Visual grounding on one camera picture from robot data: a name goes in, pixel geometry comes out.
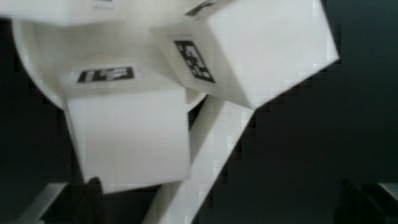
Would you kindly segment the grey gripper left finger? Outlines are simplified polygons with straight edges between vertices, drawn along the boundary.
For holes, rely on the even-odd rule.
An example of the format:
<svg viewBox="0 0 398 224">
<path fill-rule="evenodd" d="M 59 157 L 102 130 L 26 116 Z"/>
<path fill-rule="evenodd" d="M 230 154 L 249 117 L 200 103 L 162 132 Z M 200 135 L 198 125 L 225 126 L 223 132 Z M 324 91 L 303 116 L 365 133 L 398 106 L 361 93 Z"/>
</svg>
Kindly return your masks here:
<svg viewBox="0 0 398 224">
<path fill-rule="evenodd" d="M 105 224 L 100 178 L 86 184 L 50 183 L 11 224 Z"/>
</svg>

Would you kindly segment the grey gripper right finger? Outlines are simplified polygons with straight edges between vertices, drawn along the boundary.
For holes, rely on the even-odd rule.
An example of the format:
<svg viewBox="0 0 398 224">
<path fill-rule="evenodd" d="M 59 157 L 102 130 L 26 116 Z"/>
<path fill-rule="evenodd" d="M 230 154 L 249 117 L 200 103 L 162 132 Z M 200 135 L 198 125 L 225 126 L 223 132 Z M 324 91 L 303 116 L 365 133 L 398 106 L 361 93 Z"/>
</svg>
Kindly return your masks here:
<svg viewBox="0 0 398 224">
<path fill-rule="evenodd" d="M 342 181 L 335 224 L 398 224 L 398 183 Z"/>
</svg>

